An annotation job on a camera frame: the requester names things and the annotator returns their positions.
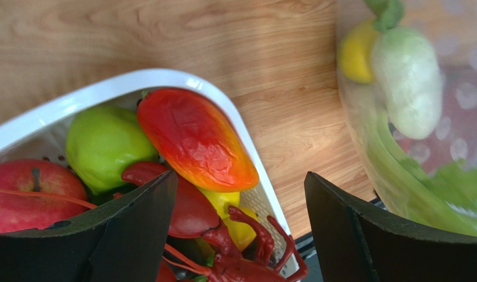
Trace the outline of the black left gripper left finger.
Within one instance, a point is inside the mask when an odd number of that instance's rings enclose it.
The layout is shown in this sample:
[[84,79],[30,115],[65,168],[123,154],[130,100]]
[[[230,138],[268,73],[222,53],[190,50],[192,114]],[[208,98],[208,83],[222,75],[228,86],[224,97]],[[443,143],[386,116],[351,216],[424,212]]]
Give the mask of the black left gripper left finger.
[[168,171],[47,229],[0,234],[0,281],[155,281],[176,190]]

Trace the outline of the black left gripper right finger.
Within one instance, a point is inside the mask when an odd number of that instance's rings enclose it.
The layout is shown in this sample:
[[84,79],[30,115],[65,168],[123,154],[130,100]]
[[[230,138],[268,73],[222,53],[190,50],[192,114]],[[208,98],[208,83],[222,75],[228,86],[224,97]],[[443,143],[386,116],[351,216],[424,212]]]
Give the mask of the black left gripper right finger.
[[477,281],[477,237],[396,216],[313,172],[304,190],[324,281]]

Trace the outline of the green celery stalk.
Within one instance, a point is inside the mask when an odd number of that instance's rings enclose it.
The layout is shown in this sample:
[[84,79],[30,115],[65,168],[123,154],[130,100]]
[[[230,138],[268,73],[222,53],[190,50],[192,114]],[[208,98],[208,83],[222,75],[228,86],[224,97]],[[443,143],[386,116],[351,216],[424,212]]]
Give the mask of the green celery stalk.
[[[377,39],[388,30],[402,26],[404,6],[401,1],[367,1],[367,7],[375,16],[372,27],[379,32]],[[442,76],[442,116],[430,135],[437,135],[445,120],[447,81],[443,72]],[[389,120],[375,77],[372,84],[373,98],[381,98],[382,102],[368,108],[366,117],[362,118],[367,137],[365,151],[376,175],[381,178],[377,192],[388,210],[417,223],[477,237],[477,167],[466,166],[466,140],[452,140],[450,162],[437,168],[434,175],[428,174],[423,169],[424,164],[405,152],[394,139],[394,130],[403,134]]]

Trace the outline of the red orange mango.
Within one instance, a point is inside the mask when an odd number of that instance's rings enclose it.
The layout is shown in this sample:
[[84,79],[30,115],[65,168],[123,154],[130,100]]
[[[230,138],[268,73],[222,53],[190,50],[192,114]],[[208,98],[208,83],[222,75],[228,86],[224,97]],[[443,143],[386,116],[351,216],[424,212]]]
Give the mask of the red orange mango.
[[181,176],[213,192],[256,187],[259,174],[229,119],[186,89],[144,90],[137,120],[157,151]]

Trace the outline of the clear pink zip top bag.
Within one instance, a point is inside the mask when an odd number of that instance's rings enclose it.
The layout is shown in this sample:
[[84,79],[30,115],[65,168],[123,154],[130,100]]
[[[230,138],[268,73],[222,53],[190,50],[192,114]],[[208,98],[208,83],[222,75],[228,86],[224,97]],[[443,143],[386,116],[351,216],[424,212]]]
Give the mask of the clear pink zip top bag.
[[388,211],[477,236],[477,1],[338,1],[337,78]]

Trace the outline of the white radish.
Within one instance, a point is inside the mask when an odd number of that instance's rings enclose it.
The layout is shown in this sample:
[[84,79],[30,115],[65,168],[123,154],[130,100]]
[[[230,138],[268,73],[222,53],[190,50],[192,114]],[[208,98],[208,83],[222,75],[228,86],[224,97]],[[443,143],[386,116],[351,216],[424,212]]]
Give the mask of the white radish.
[[392,124],[410,139],[429,136],[442,116],[444,88],[431,42],[412,27],[388,30],[375,41],[371,67]]

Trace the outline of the yellow green lemon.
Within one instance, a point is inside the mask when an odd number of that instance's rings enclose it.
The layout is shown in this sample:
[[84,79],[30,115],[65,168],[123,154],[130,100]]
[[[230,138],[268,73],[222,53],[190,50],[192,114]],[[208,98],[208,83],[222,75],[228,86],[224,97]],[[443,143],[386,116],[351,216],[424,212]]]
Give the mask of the yellow green lemon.
[[369,19],[353,27],[340,42],[337,64],[346,78],[363,84],[374,81],[370,54],[379,36]]

